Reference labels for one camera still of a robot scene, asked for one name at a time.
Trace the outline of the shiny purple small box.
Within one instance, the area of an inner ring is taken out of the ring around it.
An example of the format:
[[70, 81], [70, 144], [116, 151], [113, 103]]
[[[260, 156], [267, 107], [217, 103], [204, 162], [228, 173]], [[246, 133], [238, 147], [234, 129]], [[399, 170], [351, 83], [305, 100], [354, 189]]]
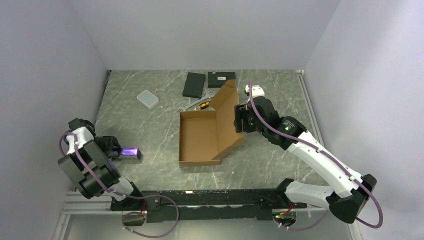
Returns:
[[135, 158], [139, 161], [143, 158], [140, 149], [137, 147], [114, 147], [112, 151], [116, 152], [120, 158]]

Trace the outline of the brown cardboard express box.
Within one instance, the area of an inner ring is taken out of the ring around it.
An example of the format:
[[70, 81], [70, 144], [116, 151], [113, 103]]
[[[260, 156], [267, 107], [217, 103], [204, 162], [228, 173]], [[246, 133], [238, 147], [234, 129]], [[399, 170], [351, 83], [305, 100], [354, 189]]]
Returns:
[[180, 167], [216, 166], [245, 142], [234, 126], [239, 105], [236, 81], [227, 80], [209, 102], [209, 110], [179, 113]]

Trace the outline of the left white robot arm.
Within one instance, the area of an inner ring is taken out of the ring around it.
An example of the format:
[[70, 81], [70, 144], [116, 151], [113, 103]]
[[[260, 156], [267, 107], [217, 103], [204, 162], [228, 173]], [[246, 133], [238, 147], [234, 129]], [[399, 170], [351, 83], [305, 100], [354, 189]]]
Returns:
[[115, 136], [97, 136], [89, 120], [75, 118], [59, 139], [68, 149], [60, 149], [58, 165], [86, 199], [107, 195], [112, 210], [137, 210], [144, 196], [133, 182], [123, 178], [113, 161], [120, 157], [142, 159], [137, 147], [122, 147]]

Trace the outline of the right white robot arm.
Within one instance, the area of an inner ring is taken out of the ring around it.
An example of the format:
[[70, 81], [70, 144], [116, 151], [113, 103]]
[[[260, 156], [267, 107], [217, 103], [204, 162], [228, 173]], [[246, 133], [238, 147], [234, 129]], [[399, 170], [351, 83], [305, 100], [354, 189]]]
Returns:
[[280, 207], [305, 203], [325, 208], [347, 224], [359, 219], [377, 184], [373, 175], [361, 174], [342, 163], [297, 119], [279, 116], [272, 102], [264, 96], [236, 105], [234, 126], [238, 133], [260, 133], [271, 144], [303, 160], [327, 182], [327, 186], [320, 186], [286, 178], [276, 188], [275, 200]]

